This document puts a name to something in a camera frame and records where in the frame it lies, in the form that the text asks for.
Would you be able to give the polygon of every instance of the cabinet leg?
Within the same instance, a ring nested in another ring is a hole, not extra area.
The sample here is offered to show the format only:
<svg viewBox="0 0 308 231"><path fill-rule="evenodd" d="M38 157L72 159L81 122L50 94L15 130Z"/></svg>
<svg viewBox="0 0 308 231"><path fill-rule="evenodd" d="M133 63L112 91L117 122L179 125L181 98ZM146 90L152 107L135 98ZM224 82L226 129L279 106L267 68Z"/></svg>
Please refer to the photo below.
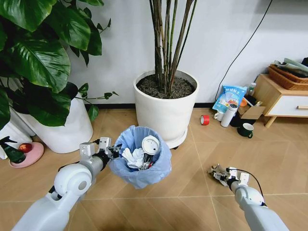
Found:
<svg viewBox="0 0 308 231"><path fill-rule="evenodd" d="M271 117L268 122L265 124L266 128L269 128L271 126L272 123L274 123L275 119L277 118L277 116L273 116Z"/></svg>

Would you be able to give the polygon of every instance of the black mug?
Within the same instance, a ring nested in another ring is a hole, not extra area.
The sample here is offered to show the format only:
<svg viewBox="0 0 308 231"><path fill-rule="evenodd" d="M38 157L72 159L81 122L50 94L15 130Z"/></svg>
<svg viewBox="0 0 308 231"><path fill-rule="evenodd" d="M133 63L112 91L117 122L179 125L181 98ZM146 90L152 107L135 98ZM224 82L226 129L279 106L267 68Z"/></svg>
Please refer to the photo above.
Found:
<svg viewBox="0 0 308 231"><path fill-rule="evenodd" d="M252 136L254 131L254 126L252 126L251 124L248 123L243 123L242 126L240 126L239 128L237 128L237 132L241 135L241 136L245 136L248 138L252 138Z"/></svg>

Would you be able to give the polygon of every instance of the baseboard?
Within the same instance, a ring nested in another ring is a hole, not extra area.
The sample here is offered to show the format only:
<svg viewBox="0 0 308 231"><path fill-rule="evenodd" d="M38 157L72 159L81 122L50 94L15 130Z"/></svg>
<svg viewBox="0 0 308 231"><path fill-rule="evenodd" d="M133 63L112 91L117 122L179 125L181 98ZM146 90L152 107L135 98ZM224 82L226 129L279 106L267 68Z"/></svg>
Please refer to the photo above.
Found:
<svg viewBox="0 0 308 231"><path fill-rule="evenodd" d="M213 107L214 103L195 103L195 108L211 108ZM96 104L100 109L131 109L136 108L134 103L102 103Z"/></svg>

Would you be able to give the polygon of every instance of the white wall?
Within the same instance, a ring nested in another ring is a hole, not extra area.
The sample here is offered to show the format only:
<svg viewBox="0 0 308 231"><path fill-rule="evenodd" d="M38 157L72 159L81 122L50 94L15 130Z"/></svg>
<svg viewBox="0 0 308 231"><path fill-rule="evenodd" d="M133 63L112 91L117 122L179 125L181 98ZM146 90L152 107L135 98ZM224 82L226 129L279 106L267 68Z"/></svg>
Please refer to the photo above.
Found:
<svg viewBox="0 0 308 231"><path fill-rule="evenodd" d="M197 103L214 102L217 87L229 64L247 42L270 0L199 0L179 69L200 83ZM179 0L182 15L185 0ZM154 68L154 33L148 0L104 0L91 7L102 25L103 56L91 56L88 68L72 52L70 81L88 82L89 96L116 91L120 96L93 103L134 103L132 82ZM264 72L270 62L308 56L308 1L273 0L258 31L229 70L223 83L244 85Z"/></svg>

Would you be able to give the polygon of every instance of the white thermos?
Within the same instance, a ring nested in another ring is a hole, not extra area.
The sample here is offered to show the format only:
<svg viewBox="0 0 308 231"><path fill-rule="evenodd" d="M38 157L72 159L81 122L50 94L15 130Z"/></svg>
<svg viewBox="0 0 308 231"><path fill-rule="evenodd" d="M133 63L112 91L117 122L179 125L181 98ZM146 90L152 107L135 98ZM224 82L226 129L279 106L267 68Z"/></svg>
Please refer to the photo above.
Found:
<svg viewBox="0 0 308 231"><path fill-rule="evenodd" d="M225 112L225 115L223 116L222 118L222 121L220 123L220 125L222 125L223 127L227 127L229 126L229 123L231 122L234 114L236 113L237 111L237 105L236 104L230 104L227 111Z"/></svg>

